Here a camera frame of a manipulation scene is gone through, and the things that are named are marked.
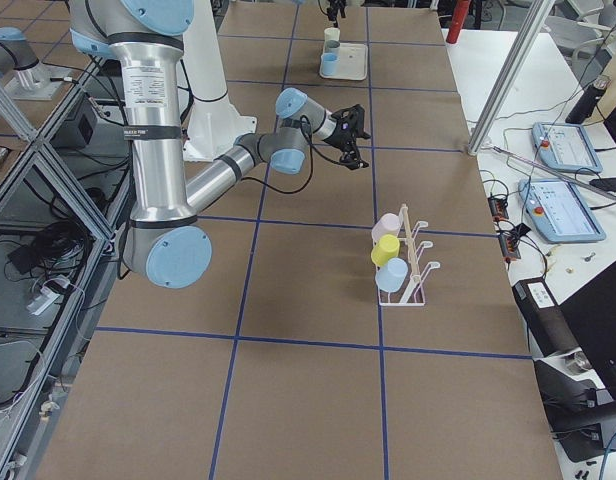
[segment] white desk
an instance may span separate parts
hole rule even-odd
[[[515,32],[491,32],[464,30],[455,45],[448,45],[452,68],[457,82],[457,88],[462,97],[462,106],[466,118],[476,122],[488,98],[490,91],[499,75],[501,66],[515,39]],[[578,83],[568,65],[563,60],[557,47],[548,34],[540,34],[528,56],[513,88],[504,103],[498,117],[509,116],[515,112],[537,109],[549,109],[562,102],[577,91]],[[504,147],[504,131],[509,128],[530,129],[535,122],[563,121],[579,95],[569,101],[565,107],[560,105],[549,111],[515,115],[510,119],[501,119],[495,122],[489,133],[493,144]],[[614,147],[612,138],[601,125],[592,125],[587,128],[588,134],[595,148]],[[509,130],[506,133],[508,150],[532,159],[535,155],[530,130]],[[605,177],[616,176],[616,150],[599,154]],[[494,152],[483,151],[478,156],[479,166],[492,172],[498,180],[504,182],[511,192],[517,190],[517,182],[527,178],[506,165],[506,158]],[[522,171],[530,172],[530,167],[511,161]],[[483,179],[491,178],[483,173]],[[533,178],[548,178],[548,175],[535,170]],[[588,176],[580,175],[586,180]],[[492,183],[485,185],[486,192],[490,191]],[[605,205],[609,203],[603,197],[583,191],[589,205]],[[503,193],[501,186],[495,185],[494,192]],[[508,211],[515,224],[521,220],[522,200],[518,194],[509,198]],[[599,243],[569,244],[555,246],[541,240],[531,232],[529,236],[535,240],[544,253],[550,252],[549,270],[546,282],[555,298],[560,303],[594,278],[606,267],[616,260],[616,206],[595,211],[595,216],[607,234],[607,239]],[[532,227],[532,222],[524,215],[524,222]],[[531,247],[520,247],[522,260],[513,262],[510,266],[509,279],[511,285],[523,278],[537,277],[543,270],[543,262],[539,253]],[[586,262],[584,257],[595,252],[591,261]],[[573,464],[568,460],[561,447],[557,444],[564,479],[572,479],[579,470],[590,470],[590,479],[598,477],[599,464],[586,466],[585,463]],[[605,480],[616,480],[616,453],[609,459],[605,473]]]

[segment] aluminum pole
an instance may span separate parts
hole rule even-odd
[[[546,17],[550,13],[555,0],[535,0],[530,6],[528,15],[524,20],[519,34],[513,43],[510,53],[504,62],[504,66],[499,72],[499,77],[493,86],[492,92],[486,101],[483,111],[477,121],[475,130],[468,144],[468,154],[476,155],[486,135],[490,132],[495,118],[501,110],[501,107],[506,100],[506,96],[512,87],[517,74],[524,64],[530,49],[535,43],[535,39],[543,27]]]
[[[504,150],[503,148],[493,146],[492,149],[497,153],[501,153],[503,155],[507,155],[511,158],[514,158],[518,162],[524,163],[533,168],[538,168],[539,170],[543,170],[544,172],[550,173],[551,175],[554,175],[555,177],[559,178],[560,180],[563,180],[564,182],[574,183],[575,185],[581,188],[584,188],[588,190],[589,192],[596,193],[597,195],[601,195],[602,197],[607,198],[608,200],[612,200],[613,202],[616,202],[616,195],[613,195],[612,193],[595,188],[592,185],[589,185],[585,182],[577,180],[576,178],[572,178],[572,177],[569,177],[568,175],[564,175],[563,173],[553,170],[552,168],[547,167],[541,163],[533,162],[532,160],[524,158],[515,153],[509,152],[508,150]]]

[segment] light blue cup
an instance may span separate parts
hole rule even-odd
[[[331,77],[337,71],[337,54],[324,53],[321,56],[321,74]]]
[[[401,288],[408,275],[408,264],[401,258],[391,258],[375,274],[379,290],[394,293]]]

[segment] robotic arm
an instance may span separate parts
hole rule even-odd
[[[21,30],[0,28],[0,78],[14,70],[23,90],[35,91],[50,83],[50,72],[39,61],[37,54]]]
[[[276,103],[282,119],[278,132],[242,136],[186,181],[176,65],[183,55],[181,35],[192,23],[193,1],[73,0],[71,6],[75,46],[121,63],[128,117],[124,135],[132,141],[137,197],[120,236],[122,251],[126,264],[153,283],[182,288],[198,280],[212,247],[193,226],[197,214],[262,162],[298,173],[311,134],[341,150],[346,167],[368,166],[356,145],[358,137],[369,138],[361,106],[330,113],[288,89]]]

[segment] cup rack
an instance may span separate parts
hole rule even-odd
[[[404,259],[408,263],[410,270],[406,281],[404,281],[405,287],[402,286],[399,291],[388,293],[377,289],[379,305],[382,307],[423,307],[426,304],[424,282],[432,270],[441,268],[441,263],[431,261],[423,269],[419,266],[424,251],[433,247],[433,242],[429,240],[424,240],[419,244],[416,243],[417,235],[422,229],[428,227],[428,222],[419,220],[415,223],[415,227],[412,228],[406,204],[403,204],[399,209],[399,220],[401,222],[401,229],[397,238],[402,245],[399,256],[405,257]]]

